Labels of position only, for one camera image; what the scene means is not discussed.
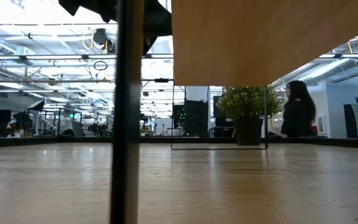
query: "black trim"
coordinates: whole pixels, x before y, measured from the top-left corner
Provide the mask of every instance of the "black trim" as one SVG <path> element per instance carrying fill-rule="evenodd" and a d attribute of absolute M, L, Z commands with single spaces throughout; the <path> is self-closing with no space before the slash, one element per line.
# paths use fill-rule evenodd
<path fill-rule="evenodd" d="M 0 147 L 31 146 L 53 143 L 111 143 L 112 138 L 73 138 L 73 137 L 32 137 L 32 138 L 0 138 Z M 140 143 L 153 144 L 234 144 L 233 138 L 171 138 L 171 137 L 140 137 Z M 320 146 L 341 146 L 358 148 L 358 139 L 332 139 L 332 138 L 269 138 L 270 144 L 315 144 Z"/>
<path fill-rule="evenodd" d="M 0 138 L 0 147 L 31 146 L 37 144 L 60 143 L 58 137 L 32 137 L 32 138 Z"/>

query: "wooden floor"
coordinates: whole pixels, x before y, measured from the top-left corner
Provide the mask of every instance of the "wooden floor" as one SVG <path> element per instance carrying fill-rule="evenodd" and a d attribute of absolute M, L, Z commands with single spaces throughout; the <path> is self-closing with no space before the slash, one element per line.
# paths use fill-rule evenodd
<path fill-rule="evenodd" d="M 139 223 L 358 223 L 358 149 L 143 144 Z M 107 223 L 111 147 L 0 148 L 0 224 Z"/>

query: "potted plant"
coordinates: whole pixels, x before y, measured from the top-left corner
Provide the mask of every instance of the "potted plant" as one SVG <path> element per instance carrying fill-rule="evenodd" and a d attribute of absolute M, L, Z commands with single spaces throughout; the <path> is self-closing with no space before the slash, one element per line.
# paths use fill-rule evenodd
<path fill-rule="evenodd" d="M 237 143 L 259 145 L 265 114 L 265 87 L 227 87 L 218 103 L 228 118 L 233 119 Z M 267 89 L 267 114 L 272 116 L 281 110 L 273 88 Z"/>
<path fill-rule="evenodd" d="M 147 128 L 146 127 L 141 127 L 140 128 L 140 136 L 146 136 L 147 133 Z"/>

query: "black metal pole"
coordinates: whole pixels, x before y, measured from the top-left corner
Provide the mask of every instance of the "black metal pole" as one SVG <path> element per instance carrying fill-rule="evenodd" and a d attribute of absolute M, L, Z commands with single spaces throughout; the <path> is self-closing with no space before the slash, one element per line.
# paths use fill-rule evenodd
<path fill-rule="evenodd" d="M 56 125 L 56 112 L 53 112 L 53 128 L 52 128 L 52 131 L 53 131 L 53 136 L 55 136 L 55 125 Z"/>
<path fill-rule="evenodd" d="M 46 135 L 46 133 L 47 133 L 47 113 L 48 113 L 48 112 L 45 111 L 44 135 Z"/>
<path fill-rule="evenodd" d="M 118 1 L 110 223 L 137 224 L 143 0 Z"/>
<path fill-rule="evenodd" d="M 59 117 L 58 117 L 58 119 L 57 119 L 57 135 L 59 136 L 59 134 L 60 134 L 60 112 L 61 112 L 61 110 L 62 109 L 59 109 Z"/>
<path fill-rule="evenodd" d="M 265 87 L 265 149 L 269 148 L 269 129 L 267 127 L 267 86 Z"/>

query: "black speaker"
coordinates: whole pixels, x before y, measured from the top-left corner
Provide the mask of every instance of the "black speaker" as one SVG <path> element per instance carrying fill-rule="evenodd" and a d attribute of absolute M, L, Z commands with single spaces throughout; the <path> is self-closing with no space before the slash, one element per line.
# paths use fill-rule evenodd
<path fill-rule="evenodd" d="M 208 138 L 208 104 L 203 101 L 185 101 L 185 132 L 189 136 Z"/>

